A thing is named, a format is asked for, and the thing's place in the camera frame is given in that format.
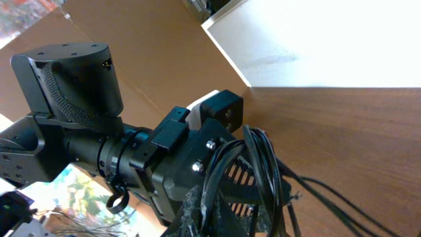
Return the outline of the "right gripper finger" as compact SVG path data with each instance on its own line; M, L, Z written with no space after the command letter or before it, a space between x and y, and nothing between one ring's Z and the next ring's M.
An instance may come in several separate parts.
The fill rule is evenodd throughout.
M209 225L202 232L201 213L202 187L194 186L186 194L182 206L178 210L175 219L170 226L161 234L161 237L192 237L192 236L223 236L221 227L221 205L223 199L220 194L215 197L212 213L209 217Z

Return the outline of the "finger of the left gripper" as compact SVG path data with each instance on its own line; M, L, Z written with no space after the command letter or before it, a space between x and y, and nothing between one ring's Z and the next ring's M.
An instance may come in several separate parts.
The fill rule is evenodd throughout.
M270 217L260 198L251 164L242 156L234 159L226 169L220 189L240 225L249 233L254 206L259 207L256 232L269 232Z

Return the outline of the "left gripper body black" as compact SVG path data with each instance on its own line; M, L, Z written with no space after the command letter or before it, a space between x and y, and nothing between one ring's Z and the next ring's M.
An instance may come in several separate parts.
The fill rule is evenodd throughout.
M211 158L234 145L232 132L208 118L189 127L190 111L175 107L153 130L130 130L130 191L145 198L160 224L170 226L186 194L204 185Z

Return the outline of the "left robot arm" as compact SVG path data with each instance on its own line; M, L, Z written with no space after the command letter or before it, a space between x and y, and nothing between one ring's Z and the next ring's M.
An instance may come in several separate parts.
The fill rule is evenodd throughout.
M223 90L155 128L126 124L105 43L46 45L11 57L30 112L1 133L1 176L16 188L51 182L75 165L111 190L117 214L131 197L166 236L285 236L291 186L266 133L243 123L243 99Z

